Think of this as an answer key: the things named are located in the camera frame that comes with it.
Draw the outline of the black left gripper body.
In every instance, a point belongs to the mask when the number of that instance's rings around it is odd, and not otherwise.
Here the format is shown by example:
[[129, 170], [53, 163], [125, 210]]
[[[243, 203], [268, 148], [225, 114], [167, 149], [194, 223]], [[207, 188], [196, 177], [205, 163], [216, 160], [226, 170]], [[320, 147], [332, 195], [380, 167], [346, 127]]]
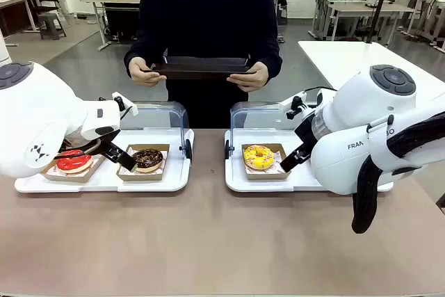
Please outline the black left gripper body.
[[62, 154], [63, 152], [70, 151], [70, 150], [81, 150], [82, 152], [85, 152], [87, 149], [90, 149], [99, 142], [111, 142], [118, 134], [120, 133], [120, 130], [112, 131], [111, 133], [105, 134], [103, 136], [100, 136], [99, 138], [96, 138], [95, 140], [81, 140], [80, 143], [70, 143], [68, 139], [64, 139], [63, 143], [59, 149], [59, 154]]

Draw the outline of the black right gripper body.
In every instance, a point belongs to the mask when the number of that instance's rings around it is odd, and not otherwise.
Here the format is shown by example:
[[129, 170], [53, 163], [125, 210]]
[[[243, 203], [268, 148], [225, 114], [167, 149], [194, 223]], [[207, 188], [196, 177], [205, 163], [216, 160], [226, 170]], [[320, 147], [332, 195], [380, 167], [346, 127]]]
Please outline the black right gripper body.
[[294, 132], [297, 137], [302, 141], [297, 151], [303, 153], [311, 153], [317, 139], [312, 130], [312, 120], [314, 118], [314, 112], [305, 117], [302, 122], [295, 128]]

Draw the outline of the black serving tray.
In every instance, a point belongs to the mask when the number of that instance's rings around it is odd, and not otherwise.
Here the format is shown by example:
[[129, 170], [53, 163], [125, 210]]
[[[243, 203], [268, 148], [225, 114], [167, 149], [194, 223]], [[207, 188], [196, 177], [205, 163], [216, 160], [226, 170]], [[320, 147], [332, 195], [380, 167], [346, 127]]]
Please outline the black serving tray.
[[245, 74], [251, 67], [245, 58], [164, 56], [152, 65], [152, 71], [169, 80], [225, 80], [231, 74]]

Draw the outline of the person left forearm black sleeve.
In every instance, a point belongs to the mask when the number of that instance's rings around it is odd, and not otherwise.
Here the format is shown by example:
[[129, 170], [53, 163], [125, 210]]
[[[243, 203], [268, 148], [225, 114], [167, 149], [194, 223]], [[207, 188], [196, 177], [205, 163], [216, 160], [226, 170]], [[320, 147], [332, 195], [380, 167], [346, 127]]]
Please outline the person left forearm black sleeve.
[[252, 34], [249, 51], [250, 63], [262, 63], [267, 67], [268, 77], [276, 77], [282, 67], [280, 47], [277, 41], [277, 23], [275, 19], [261, 22]]

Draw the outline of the person right forearm black sleeve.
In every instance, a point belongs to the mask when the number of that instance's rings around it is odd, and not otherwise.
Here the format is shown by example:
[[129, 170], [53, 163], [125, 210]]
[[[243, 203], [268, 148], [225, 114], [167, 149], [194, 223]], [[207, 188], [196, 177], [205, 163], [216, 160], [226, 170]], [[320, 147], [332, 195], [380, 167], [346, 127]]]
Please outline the person right forearm black sleeve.
[[124, 56], [124, 64], [129, 68], [130, 61], [139, 57], [151, 65], [162, 59], [166, 48], [164, 31], [143, 22], [138, 27], [136, 41]]

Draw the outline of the printed paper under yellow donut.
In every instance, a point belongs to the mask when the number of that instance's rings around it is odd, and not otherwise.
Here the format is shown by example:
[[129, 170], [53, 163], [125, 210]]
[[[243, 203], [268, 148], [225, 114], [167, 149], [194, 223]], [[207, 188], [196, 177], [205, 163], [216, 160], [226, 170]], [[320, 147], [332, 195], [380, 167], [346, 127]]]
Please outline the printed paper under yellow donut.
[[273, 160], [269, 156], [263, 156], [259, 158], [245, 159], [245, 170], [249, 175], [276, 175], [284, 173], [280, 166], [282, 161], [280, 151], [273, 153]]

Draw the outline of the red glazed donut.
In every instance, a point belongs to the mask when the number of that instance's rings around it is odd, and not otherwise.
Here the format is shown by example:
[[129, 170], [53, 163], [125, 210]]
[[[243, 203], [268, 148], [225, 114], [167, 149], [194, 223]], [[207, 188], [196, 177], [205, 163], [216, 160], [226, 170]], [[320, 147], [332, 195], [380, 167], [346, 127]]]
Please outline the red glazed donut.
[[58, 159], [57, 169], [65, 174], [76, 174], [88, 169], [92, 163], [91, 155], [82, 154], [81, 150], [70, 150], [62, 153], [63, 158]]

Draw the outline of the yellow sprinkled donut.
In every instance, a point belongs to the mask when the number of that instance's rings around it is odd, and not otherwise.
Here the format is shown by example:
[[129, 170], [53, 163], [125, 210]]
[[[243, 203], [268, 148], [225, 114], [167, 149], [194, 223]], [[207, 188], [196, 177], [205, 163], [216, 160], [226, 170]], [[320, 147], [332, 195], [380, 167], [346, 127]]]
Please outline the yellow sprinkled donut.
[[263, 145], [250, 145], [244, 149], [243, 159], [253, 170], [267, 170], [274, 164], [275, 153]]

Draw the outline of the cardboard box of chocolate donut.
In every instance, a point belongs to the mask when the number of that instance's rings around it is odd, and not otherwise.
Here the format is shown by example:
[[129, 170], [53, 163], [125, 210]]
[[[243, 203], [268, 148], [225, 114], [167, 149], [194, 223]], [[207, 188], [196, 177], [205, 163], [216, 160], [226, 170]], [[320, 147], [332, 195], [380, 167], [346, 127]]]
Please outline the cardboard box of chocolate donut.
[[124, 182], [150, 182], [161, 181], [163, 179], [163, 171], [168, 160], [169, 144], [130, 144], [127, 146], [127, 153], [132, 156], [135, 152], [146, 149], [155, 149], [162, 152], [162, 165], [154, 172], [142, 173], [134, 170], [130, 172], [126, 168], [119, 167], [116, 175]]

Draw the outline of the white tray two donut boxes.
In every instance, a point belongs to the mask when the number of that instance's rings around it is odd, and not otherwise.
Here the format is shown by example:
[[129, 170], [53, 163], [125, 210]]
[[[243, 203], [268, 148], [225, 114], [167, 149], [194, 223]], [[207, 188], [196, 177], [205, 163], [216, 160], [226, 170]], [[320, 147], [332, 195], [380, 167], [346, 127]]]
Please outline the white tray two donut boxes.
[[185, 158], [180, 152], [172, 152], [170, 147], [161, 181], [124, 182], [116, 175], [120, 166], [105, 160], [86, 183], [54, 182], [45, 179], [42, 175], [34, 175], [17, 179], [15, 190], [20, 193], [175, 192], [187, 184], [190, 166], [191, 160]]

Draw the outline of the cardboard box of yellow donut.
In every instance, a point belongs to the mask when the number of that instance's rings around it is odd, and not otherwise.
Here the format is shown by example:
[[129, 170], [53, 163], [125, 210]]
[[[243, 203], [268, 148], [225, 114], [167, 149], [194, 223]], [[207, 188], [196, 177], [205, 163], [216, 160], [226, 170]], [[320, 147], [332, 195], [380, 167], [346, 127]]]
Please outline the cardboard box of yellow donut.
[[[283, 148], [282, 144], [280, 144], [280, 143], [242, 144], [242, 146], [241, 146], [241, 158], [242, 158], [242, 162], [243, 162], [244, 168], [245, 168], [245, 164], [244, 164], [244, 159], [243, 159], [243, 151], [244, 151], [245, 148], [247, 148], [250, 145], [263, 145], [263, 146], [266, 146], [269, 149], [271, 149], [273, 152], [280, 151], [282, 160], [286, 157], [284, 148]], [[255, 181], [266, 181], [266, 180], [279, 180], [279, 181], [282, 181], [282, 180], [287, 179], [290, 174], [291, 174], [290, 172], [284, 172], [284, 173], [280, 173], [280, 174], [276, 174], [276, 175], [269, 175], [269, 174], [266, 174], [266, 175], [249, 175], [249, 174], [246, 173], [247, 178], [249, 180], [251, 180], [251, 181], [254, 181], [254, 180]]]

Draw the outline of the chocolate sprinkled donut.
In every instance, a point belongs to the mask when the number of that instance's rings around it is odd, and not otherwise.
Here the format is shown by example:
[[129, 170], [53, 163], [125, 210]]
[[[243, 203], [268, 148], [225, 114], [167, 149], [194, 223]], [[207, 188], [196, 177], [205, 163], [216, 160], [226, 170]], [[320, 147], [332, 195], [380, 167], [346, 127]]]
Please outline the chocolate sprinkled donut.
[[137, 163], [136, 171], [142, 173], [154, 172], [163, 162], [162, 152], [155, 149], [137, 151], [132, 157]]

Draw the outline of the cardboard box of red donut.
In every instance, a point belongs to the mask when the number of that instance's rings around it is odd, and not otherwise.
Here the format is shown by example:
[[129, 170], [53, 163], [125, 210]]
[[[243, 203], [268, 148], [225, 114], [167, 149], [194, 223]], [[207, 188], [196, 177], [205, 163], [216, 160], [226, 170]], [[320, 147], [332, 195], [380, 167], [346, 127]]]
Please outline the cardboard box of red donut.
[[54, 182], [74, 182], [74, 183], [86, 183], [90, 180], [90, 178], [94, 175], [94, 173], [97, 171], [97, 169], [101, 166], [101, 164], [104, 162], [105, 158], [101, 155], [93, 155], [97, 158], [101, 159], [101, 163], [96, 166], [96, 168], [93, 170], [93, 172], [89, 172], [85, 177], [48, 177], [43, 175], [44, 172], [46, 172], [50, 167], [52, 167], [55, 163], [57, 163], [56, 160], [52, 161], [51, 164], [46, 167], [40, 174], [49, 181]]

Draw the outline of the printed paper under red donut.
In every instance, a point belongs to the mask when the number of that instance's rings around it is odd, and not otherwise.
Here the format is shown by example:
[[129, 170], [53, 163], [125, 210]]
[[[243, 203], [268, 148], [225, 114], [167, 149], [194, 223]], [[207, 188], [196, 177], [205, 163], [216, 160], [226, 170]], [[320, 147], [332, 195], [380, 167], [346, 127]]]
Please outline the printed paper under red donut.
[[57, 163], [55, 163], [46, 172], [44, 172], [43, 175], [48, 176], [48, 177], [85, 177], [89, 172], [93, 172], [93, 170], [96, 168], [96, 166], [98, 166], [102, 162], [100, 158], [97, 158], [95, 156], [93, 156], [92, 158], [93, 158], [92, 165], [88, 169], [84, 170], [83, 172], [79, 172], [76, 174], [65, 174], [65, 173], [61, 172], [59, 169], [57, 169], [57, 166], [56, 166]]

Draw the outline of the clear lid over yellow-donut tray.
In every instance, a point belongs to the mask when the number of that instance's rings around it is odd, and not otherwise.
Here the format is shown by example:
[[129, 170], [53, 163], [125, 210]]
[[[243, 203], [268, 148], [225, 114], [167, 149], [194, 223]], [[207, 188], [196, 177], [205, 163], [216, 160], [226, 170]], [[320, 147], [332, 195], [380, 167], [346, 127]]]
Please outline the clear lid over yellow-donut tray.
[[225, 133], [225, 158], [241, 152], [245, 144], [280, 144], [289, 153], [302, 144], [295, 133], [300, 119], [286, 117], [278, 103], [242, 102], [231, 109], [230, 128]]

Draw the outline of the white tray yellow donut box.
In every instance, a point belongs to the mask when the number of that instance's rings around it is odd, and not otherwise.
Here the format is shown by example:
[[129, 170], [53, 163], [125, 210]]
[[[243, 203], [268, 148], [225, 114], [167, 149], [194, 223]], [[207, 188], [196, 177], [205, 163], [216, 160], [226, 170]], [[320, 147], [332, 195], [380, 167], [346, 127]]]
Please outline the white tray yellow donut box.
[[310, 162], [295, 167], [287, 179], [251, 181], [247, 178], [241, 158], [241, 152], [234, 153], [225, 160], [226, 185], [233, 191], [242, 193], [258, 192], [294, 192], [294, 191], [324, 191], [316, 181]]

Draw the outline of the person torso black sweater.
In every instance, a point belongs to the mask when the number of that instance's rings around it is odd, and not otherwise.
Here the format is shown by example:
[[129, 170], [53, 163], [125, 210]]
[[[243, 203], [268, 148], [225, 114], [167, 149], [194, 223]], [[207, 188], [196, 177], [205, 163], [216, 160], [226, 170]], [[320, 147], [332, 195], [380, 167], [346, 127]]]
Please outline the person torso black sweater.
[[[272, 19], [276, 20], [273, 0], [140, 0], [138, 27], [144, 22], [164, 31], [167, 48], [163, 57], [250, 60], [254, 30]], [[247, 101], [250, 94], [227, 79], [166, 77], [162, 83], [168, 100], [186, 109], [194, 129], [229, 128], [231, 107]]]

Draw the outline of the person left hand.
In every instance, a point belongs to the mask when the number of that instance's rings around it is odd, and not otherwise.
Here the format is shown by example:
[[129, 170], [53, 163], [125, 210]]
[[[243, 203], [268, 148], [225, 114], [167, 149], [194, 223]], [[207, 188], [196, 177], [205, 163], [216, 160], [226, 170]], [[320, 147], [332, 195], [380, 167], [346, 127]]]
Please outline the person left hand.
[[227, 81], [236, 84], [243, 92], [261, 90], [268, 82], [268, 68], [262, 62], [256, 62], [247, 73], [231, 74]]

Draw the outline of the person right hand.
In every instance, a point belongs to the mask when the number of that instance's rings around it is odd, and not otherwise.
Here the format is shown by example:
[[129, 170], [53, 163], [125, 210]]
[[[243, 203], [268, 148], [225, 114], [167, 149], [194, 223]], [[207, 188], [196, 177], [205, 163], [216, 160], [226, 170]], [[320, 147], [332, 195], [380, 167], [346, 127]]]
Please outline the person right hand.
[[132, 80], [139, 86], [154, 87], [166, 80], [166, 76], [152, 71], [141, 57], [132, 58], [128, 70]]

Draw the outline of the clear lid over two-box tray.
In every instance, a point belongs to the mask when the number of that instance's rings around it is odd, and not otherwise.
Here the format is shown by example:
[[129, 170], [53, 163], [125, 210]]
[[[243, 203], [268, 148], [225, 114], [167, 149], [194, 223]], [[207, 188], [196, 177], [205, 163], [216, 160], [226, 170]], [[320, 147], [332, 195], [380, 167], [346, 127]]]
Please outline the clear lid over two-box tray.
[[137, 104], [121, 119], [115, 144], [169, 144], [172, 152], [193, 157], [193, 132], [186, 109], [177, 102]]

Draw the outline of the white side table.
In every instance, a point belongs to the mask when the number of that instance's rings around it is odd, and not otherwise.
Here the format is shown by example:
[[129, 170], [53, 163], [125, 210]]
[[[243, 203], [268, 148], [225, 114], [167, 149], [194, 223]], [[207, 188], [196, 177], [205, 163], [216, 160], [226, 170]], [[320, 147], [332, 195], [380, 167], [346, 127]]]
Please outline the white side table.
[[336, 89], [367, 65], [388, 64], [405, 70], [416, 83], [420, 104], [445, 93], [445, 83], [378, 43], [300, 41], [298, 45], [326, 81]]

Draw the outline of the gray square stool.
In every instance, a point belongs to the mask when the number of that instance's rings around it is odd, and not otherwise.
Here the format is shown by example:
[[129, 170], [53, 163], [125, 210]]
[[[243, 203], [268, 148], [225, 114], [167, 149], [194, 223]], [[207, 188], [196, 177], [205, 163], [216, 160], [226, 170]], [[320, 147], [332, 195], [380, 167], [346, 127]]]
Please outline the gray square stool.
[[38, 24], [42, 40], [59, 40], [61, 36], [67, 36], [58, 15], [55, 13], [38, 14]]

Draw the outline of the gray long background tables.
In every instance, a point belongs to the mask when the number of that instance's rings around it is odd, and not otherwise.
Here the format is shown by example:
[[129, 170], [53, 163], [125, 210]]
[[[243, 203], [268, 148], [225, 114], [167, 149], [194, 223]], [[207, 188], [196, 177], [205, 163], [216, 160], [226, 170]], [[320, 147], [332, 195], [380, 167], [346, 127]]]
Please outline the gray long background tables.
[[312, 26], [308, 30], [308, 34], [315, 40], [339, 40], [342, 38], [339, 34], [339, 22], [341, 19], [346, 19], [344, 38], [351, 39], [354, 37], [360, 22], [369, 22], [377, 17], [380, 23], [377, 40], [382, 39], [381, 30], [388, 25], [388, 22], [393, 22], [385, 43], [388, 45], [395, 34], [399, 19], [405, 13], [412, 14], [414, 9], [385, 1], [382, 9], [378, 12], [375, 8], [368, 7], [364, 0], [315, 0]]

